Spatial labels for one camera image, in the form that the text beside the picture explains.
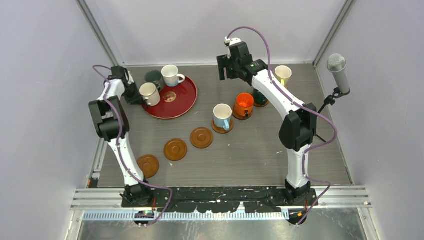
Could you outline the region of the silver white mug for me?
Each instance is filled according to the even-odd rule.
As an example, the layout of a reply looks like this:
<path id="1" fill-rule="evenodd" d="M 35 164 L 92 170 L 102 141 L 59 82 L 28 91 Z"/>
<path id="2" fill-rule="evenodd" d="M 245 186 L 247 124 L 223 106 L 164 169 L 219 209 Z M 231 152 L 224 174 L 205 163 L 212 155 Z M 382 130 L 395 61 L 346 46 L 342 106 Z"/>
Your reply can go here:
<path id="1" fill-rule="evenodd" d="M 147 107 L 157 106 L 161 101 L 161 96 L 157 86 L 152 82 L 146 82 L 139 88 L 143 104 Z"/>

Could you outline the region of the light blue mug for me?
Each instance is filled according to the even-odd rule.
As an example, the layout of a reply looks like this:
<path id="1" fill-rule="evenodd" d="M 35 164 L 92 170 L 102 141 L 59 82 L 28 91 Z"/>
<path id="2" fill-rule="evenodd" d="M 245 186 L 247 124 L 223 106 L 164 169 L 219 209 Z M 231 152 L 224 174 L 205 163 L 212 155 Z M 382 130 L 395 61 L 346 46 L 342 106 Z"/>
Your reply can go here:
<path id="1" fill-rule="evenodd" d="M 213 122 L 214 124 L 225 131 L 230 129 L 232 108 L 224 103 L 217 104 L 213 108 Z"/>

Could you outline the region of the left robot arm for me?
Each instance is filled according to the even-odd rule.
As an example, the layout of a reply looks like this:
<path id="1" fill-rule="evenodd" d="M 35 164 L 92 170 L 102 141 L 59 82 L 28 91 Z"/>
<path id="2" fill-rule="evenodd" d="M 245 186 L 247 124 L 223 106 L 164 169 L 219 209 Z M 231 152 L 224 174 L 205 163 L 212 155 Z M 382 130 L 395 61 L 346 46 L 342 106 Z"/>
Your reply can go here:
<path id="1" fill-rule="evenodd" d="M 153 193 L 132 150 L 130 125 L 121 104 L 124 99 L 130 105 L 141 105 L 142 97 L 126 68 L 116 65 L 108 70 L 110 75 L 104 77 L 102 94 L 88 104 L 93 125 L 97 135 L 112 149 L 122 171 L 122 206 L 148 207 L 153 202 Z"/>

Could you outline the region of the wooden coaster five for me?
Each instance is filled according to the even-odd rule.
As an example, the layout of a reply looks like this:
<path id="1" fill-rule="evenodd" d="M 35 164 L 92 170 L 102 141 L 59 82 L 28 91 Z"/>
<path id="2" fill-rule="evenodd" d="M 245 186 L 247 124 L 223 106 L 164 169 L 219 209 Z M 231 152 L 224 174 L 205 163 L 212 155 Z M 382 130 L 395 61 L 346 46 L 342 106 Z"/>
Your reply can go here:
<path id="1" fill-rule="evenodd" d="M 154 177 L 160 168 L 159 160 L 156 156 L 151 154 L 139 157 L 136 162 L 146 179 Z"/>

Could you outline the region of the dark green mug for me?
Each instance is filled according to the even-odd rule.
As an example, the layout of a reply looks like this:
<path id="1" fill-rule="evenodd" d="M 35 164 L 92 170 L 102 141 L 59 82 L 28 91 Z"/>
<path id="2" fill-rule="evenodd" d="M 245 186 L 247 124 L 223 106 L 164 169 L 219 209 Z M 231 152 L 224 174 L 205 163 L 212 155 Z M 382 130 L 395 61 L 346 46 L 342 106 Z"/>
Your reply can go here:
<path id="1" fill-rule="evenodd" d="M 268 102 L 268 99 L 257 89 L 253 90 L 252 96 L 257 105 L 263 106 Z"/>

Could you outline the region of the yellow cream mug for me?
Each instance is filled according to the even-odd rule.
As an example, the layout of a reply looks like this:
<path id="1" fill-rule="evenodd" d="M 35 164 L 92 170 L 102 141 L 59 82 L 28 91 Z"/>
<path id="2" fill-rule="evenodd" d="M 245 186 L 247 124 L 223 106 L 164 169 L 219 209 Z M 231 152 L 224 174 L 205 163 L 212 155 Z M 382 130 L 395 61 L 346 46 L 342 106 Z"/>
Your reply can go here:
<path id="1" fill-rule="evenodd" d="M 275 77 L 281 82 L 281 84 L 285 88 L 287 87 L 292 74 L 292 70 L 286 65 L 279 65 L 274 70 Z"/>

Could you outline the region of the wooden coaster three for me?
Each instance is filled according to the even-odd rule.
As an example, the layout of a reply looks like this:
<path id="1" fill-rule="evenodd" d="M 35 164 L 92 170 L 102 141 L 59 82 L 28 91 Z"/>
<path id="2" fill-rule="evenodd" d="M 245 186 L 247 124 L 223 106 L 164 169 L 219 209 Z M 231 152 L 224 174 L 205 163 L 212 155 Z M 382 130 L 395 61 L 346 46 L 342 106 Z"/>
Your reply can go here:
<path id="1" fill-rule="evenodd" d="M 208 148 L 214 140 L 213 133 L 206 127 L 198 127 L 190 134 L 191 144 L 198 149 Z"/>

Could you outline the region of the red round tray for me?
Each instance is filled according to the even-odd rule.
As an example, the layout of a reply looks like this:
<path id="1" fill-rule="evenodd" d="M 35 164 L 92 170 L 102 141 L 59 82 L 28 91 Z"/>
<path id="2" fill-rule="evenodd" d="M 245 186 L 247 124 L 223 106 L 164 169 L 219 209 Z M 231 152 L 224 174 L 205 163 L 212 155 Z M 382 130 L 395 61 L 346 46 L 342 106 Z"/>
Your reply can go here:
<path id="1" fill-rule="evenodd" d="M 159 92 L 161 100 L 156 106 L 142 105 L 142 109 L 150 116 L 161 119 L 171 120 L 186 114 L 196 103 L 198 98 L 198 89 L 191 78 L 185 76 L 184 82 L 169 87 Z"/>

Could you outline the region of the wooden coaster four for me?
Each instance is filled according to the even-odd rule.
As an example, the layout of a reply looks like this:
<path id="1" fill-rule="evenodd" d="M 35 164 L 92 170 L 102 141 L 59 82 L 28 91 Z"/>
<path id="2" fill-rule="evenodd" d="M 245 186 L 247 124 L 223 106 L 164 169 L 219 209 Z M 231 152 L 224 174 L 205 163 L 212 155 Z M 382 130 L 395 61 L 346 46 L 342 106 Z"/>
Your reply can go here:
<path id="1" fill-rule="evenodd" d="M 163 148 L 164 156 L 173 162 L 182 160 L 188 152 L 187 144 L 180 138 L 169 140 Z"/>

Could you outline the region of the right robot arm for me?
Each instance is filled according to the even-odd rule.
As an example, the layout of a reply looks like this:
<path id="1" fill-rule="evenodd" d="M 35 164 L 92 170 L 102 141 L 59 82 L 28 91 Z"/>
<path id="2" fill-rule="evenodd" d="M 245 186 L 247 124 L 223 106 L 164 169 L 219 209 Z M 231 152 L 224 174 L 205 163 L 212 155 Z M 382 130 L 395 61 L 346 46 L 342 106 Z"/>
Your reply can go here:
<path id="1" fill-rule="evenodd" d="M 217 57 L 219 77 L 241 79 L 259 91 L 274 106 L 282 117 L 278 136 L 286 148 L 288 174 L 282 195 L 291 205 L 299 205 L 311 193 L 311 182 L 307 178 L 309 153 L 317 128 L 317 116 L 314 104 L 295 103 L 291 94 L 269 72 L 263 60 L 253 60 L 248 45 L 239 38 L 226 38 L 226 55 Z"/>

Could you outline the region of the orange black mug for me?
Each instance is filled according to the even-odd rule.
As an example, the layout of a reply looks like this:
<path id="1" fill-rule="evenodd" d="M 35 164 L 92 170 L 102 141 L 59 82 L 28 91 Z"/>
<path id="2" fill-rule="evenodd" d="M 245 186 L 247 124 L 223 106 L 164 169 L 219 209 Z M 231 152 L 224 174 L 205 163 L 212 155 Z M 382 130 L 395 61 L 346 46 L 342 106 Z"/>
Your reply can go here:
<path id="1" fill-rule="evenodd" d="M 250 93 L 240 93 L 235 99 L 234 106 L 236 106 L 236 113 L 241 116 L 245 116 L 245 111 L 248 111 L 249 114 L 252 114 L 254 107 L 254 98 Z"/>

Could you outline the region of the wooden coaster six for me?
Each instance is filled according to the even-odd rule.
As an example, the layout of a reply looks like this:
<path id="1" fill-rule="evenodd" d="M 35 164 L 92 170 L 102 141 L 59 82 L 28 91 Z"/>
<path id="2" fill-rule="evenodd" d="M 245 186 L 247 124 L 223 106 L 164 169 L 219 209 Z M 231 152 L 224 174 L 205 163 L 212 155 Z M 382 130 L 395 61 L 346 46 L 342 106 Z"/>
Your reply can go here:
<path id="1" fill-rule="evenodd" d="M 266 107 L 269 104 L 269 100 L 266 97 L 254 98 L 254 106 L 257 108 Z"/>

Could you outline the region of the wooden coaster two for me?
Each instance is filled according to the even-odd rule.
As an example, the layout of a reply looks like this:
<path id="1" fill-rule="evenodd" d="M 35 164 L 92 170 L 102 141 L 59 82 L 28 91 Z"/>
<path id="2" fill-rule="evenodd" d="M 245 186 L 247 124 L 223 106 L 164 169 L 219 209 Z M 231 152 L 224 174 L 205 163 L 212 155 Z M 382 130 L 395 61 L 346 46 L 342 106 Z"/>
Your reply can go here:
<path id="1" fill-rule="evenodd" d="M 211 126 L 212 126 L 212 129 L 218 134 L 227 134 L 230 131 L 232 131 L 234 128 L 234 120 L 232 118 L 229 121 L 219 119 L 217 122 L 218 122 L 218 125 L 216 124 L 216 121 L 213 119 L 211 121 Z"/>

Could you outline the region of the wooden coaster one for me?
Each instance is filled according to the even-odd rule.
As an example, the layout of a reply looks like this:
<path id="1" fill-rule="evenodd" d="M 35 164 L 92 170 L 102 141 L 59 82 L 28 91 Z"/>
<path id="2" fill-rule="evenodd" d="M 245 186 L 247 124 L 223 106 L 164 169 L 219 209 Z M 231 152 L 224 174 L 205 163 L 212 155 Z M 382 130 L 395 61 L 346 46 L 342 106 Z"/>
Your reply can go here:
<path id="1" fill-rule="evenodd" d="M 239 115 L 238 113 L 236 113 L 236 106 L 234 105 L 232 107 L 232 116 L 238 120 L 244 121 L 249 119 L 252 116 L 252 114 L 249 113 L 248 110 L 246 110 L 245 113 L 246 113 L 245 116 Z"/>

